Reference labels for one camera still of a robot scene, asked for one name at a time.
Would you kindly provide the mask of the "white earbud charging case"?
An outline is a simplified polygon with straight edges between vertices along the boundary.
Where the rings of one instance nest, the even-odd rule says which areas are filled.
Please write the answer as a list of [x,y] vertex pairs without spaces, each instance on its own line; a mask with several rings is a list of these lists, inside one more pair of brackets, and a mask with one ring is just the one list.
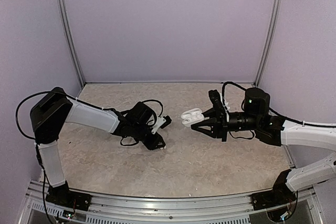
[[201,122],[204,120],[204,115],[202,110],[195,108],[188,111],[185,111],[181,114],[182,124],[185,127],[190,127],[192,124]]

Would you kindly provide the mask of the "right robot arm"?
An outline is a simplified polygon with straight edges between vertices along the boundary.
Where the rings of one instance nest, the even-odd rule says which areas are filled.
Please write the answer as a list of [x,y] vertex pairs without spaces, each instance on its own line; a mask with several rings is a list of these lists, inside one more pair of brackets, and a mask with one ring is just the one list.
[[335,178],[335,125],[306,123],[278,114],[269,107],[270,95],[259,88],[245,89],[243,110],[229,112],[224,94],[209,91],[213,105],[203,113],[204,120],[191,125],[191,129],[223,142],[231,132],[253,131],[255,138],[272,146],[301,145],[330,150],[332,153],[301,168],[288,169],[278,176],[269,201],[281,204],[289,192]]

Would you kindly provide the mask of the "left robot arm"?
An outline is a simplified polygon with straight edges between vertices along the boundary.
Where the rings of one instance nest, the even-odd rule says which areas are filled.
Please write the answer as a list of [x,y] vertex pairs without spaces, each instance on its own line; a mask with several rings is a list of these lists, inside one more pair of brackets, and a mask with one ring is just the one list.
[[30,111],[35,143],[53,197],[66,206],[73,201],[73,193],[66,188],[62,170],[58,139],[65,123],[74,123],[105,131],[121,138],[130,137],[135,143],[143,143],[148,150],[165,148],[163,137],[157,133],[172,120],[156,114],[147,101],[138,102],[133,108],[119,112],[104,109],[77,98],[70,97],[60,87],[55,87]]

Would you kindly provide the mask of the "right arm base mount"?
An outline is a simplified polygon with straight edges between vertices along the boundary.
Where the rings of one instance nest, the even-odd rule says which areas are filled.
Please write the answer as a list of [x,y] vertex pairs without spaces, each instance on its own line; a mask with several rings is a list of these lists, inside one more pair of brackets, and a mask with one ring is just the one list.
[[272,189],[260,193],[251,194],[251,202],[254,210],[272,208],[290,203],[297,199],[296,192],[290,190],[287,185],[287,176],[291,170],[281,172],[273,184]]

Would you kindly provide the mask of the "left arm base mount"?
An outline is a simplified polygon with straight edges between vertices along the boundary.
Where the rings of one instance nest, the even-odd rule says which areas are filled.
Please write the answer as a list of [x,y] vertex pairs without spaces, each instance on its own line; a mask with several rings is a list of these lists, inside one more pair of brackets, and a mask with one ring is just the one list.
[[90,194],[70,190],[68,184],[50,187],[46,195],[47,202],[82,211],[88,211],[91,198]]

